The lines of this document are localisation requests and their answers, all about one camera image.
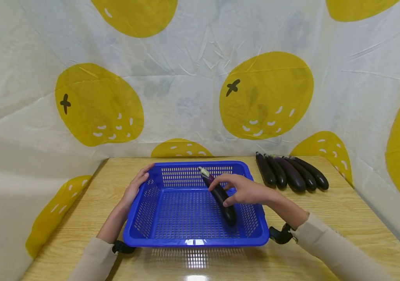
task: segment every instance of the white backdrop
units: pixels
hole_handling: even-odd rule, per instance
[[[400,1],[0,0],[0,280],[103,159],[255,151],[327,157],[400,239]]]

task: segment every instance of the table surface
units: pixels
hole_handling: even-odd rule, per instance
[[[282,193],[339,230],[348,240],[377,260],[396,280],[400,280],[400,242],[326,159],[303,159],[323,172],[330,183],[329,190],[298,195],[288,188]],[[195,160],[240,160],[247,163],[254,180],[262,183],[254,157]],[[139,169],[151,162],[175,161],[192,159],[111,158],[104,162],[90,186],[68,211],[22,280],[67,280],[83,254],[83,249],[91,237],[96,236]],[[267,224],[280,228],[283,221],[272,210],[264,208]],[[134,254],[118,256],[107,280],[337,279],[320,260],[309,255],[293,240],[285,245],[269,240],[262,247],[236,249],[138,248]]]

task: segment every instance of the hand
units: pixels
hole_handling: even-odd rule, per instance
[[[271,194],[276,192],[262,184],[255,183],[246,177],[237,174],[222,174],[214,179],[208,190],[214,189],[217,184],[227,182],[225,190],[236,188],[236,193],[223,202],[224,207],[239,204],[266,204],[271,200]]]
[[[147,181],[147,179],[149,178],[148,172],[151,168],[153,168],[154,165],[155,163],[151,163],[142,168],[141,171],[136,174],[136,177],[130,182],[129,186],[124,192],[124,196],[121,199],[121,202],[127,207],[130,207],[133,203],[133,200],[135,200],[136,195],[138,195],[139,187],[141,186],[141,184]]]

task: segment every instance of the right hand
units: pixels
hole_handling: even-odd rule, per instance
[[[227,185],[224,187],[225,190],[232,187],[236,188],[236,193],[223,202],[224,207],[229,207],[236,203],[266,204],[270,201],[271,194],[274,192],[274,190],[238,174],[222,174],[216,177],[208,190],[211,191],[217,184],[224,182],[227,182]]]

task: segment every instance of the eggplant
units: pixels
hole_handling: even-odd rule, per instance
[[[209,174],[206,169],[202,167],[198,167],[201,173],[201,177],[205,182],[206,186],[209,187],[214,181],[214,177]],[[220,211],[222,213],[223,218],[227,222],[230,227],[236,225],[237,222],[237,215],[234,206],[224,207],[223,202],[228,198],[227,192],[223,189],[220,184],[217,184],[214,189],[211,190],[212,197],[214,197],[215,201],[219,205]]]
[[[299,159],[298,157],[291,156],[291,159],[300,164],[315,178],[315,181],[319,189],[327,190],[329,188],[328,180],[325,178],[325,175],[323,175],[322,172],[319,171],[319,169],[315,168],[310,163],[307,163],[306,161]]]
[[[269,168],[269,164],[265,160],[264,156],[259,152],[256,152],[256,163],[265,186],[276,187],[276,178]]]
[[[314,191],[317,189],[317,182],[315,178],[308,172],[303,166],[295,162],[294,160],[290,159],[289,157],[284,157],[287,162],[289,162],[295,169],[300,173],[301,177],[303,177],[304,182],[306,183],[306,189]]]
[[[275,175],[277,186],[281,189],[285,188],[287,186],[286,173],[283,171],[280,164],[278,164],[275,159],[270,155],[265,154],[264,157],[269,163],[273,174]]]
[[[294,166],[281,157],[275,157],[275,161],[280,164],[286,173],[287,182],[290,188],[295,192],[304,192],[306,190],[306,183]]]

